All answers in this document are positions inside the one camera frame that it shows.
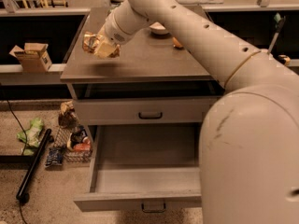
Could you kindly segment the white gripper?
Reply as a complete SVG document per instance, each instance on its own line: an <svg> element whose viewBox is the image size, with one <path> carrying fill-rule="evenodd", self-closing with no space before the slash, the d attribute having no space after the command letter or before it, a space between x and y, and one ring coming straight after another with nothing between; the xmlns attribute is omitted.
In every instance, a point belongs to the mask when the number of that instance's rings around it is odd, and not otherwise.
<svg viewBox="0 0 299 224"><path fill-rule="evenodd" d="M114 16L110 14L98 34L93 34L94 41L103 39L106 41L96 47L94 54L101 59L118 57L120 55L119 45L128 43L132 38L132 35L126 34L119 27Z"/></svg>

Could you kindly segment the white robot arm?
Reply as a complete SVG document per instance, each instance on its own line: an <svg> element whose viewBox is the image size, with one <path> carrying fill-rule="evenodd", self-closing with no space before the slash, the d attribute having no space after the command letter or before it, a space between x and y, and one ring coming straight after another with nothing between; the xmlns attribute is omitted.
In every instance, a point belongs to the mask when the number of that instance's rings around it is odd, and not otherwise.
<svg viewBox="0 0 299 224"><path fill-rule="evenodd" d="M101 55L156 21L227 92L200 132L204 224L299 224L299 76L176 0L125 0Z"/></svg>

